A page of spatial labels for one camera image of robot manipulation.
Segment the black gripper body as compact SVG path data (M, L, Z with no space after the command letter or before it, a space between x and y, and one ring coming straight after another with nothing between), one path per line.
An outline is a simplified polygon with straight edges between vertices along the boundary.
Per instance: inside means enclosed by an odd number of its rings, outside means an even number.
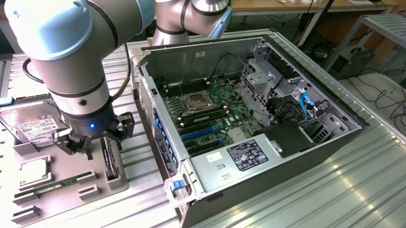
M73 115L61 111L65 122L69 124L76 135L96 138L104 135L120 136L116 129L119 121L115 117L112 102L89 114Z

